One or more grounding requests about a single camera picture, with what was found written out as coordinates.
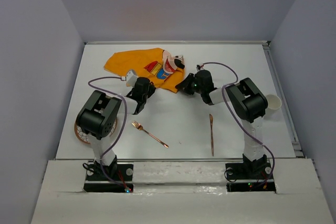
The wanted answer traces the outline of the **yellow cartoon mouse placemat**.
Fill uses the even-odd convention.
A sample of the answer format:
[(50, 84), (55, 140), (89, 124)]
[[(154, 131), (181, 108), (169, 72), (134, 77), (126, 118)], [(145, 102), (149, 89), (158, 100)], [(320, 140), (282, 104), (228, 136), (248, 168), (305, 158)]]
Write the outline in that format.
[(104, 70), (119, 76), (134, 70), (138, 77), (148, 78), (156, 88), (174, 93), (184, 80), (184, 68), (183, 55), (175, 56), (161, 48), (116, 52), (104, 65)]

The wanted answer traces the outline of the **floral patterned plate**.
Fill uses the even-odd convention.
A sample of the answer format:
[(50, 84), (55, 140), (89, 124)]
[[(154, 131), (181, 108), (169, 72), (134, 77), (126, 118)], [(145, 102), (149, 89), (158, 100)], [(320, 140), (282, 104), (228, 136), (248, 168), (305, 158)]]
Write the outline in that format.
[[(111, 128), (111, 131), (108, 135), (110, 138), (112, 138), (114, 132), (116, 131), (117, 126), (118, 126), (118, 119), (115, 120), (115, 122), (114, 122), (114, 124)], [(82, 142), (84, 144), (87, 144), (87, 145), (90, 145), (90, 140), (88, 139), (87, 134), (82, 131), (81, 127), (79, 127), (76, 122), (74, 123), (74, 128), (73, 129), (74, 129), (74, 134), (75, 134), (76, 138), (80, 142)]]

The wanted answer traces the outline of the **white paper cup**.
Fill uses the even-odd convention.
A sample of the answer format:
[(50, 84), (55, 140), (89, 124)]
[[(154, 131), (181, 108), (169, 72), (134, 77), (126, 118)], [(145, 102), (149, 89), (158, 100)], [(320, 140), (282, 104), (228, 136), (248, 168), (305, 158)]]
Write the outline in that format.
[(267, 109), (271, 111), (277, 111), (281, 108), (282, 106), (282, 100), (280, 97), (278, 97), (275, 94), (268, 94), (266, 95), (266, 99), (268, 102), (268, 107)]

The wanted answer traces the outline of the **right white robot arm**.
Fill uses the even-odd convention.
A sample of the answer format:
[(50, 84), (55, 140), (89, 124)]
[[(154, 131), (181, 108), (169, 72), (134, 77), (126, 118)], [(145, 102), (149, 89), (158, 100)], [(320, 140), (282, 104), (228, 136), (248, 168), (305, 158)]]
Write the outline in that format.
[(266, 167), (267, 157), (261, 137), (261, 125), (268, 108), (268, 101), (252, 79), (245, 78), (237, 84), (222, 88), (214, 86), (208, 70), (190, 73), (175, 86), (178, 91), (188, 95), (198, 93), (204, 103), (216, 105), (224, 102), (232, 115), (237, 115), (236, 122), (244, 132), (244, 152), (241, 171), (248, 178), (253, 178)]

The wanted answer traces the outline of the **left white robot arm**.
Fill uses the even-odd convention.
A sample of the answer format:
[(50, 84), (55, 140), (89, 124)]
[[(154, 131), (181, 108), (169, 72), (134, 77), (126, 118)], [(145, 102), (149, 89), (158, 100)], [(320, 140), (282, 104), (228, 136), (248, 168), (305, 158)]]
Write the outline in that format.
[[(145, 77), (137, 77), (131, 87), (126, 96), (96, 88), (76, 118), (77, 126), (90, 139), (95, 156), (94, 165), (104, 179), (113, 178), (118, 169), (117, 156), (112, 149), (121, 137), (127, 115), (139, 114), (156, 89), (154, 83)], [(124, 106), (124, 119), (115, 142), (112, 142), (109, 135), (121, 106)]]

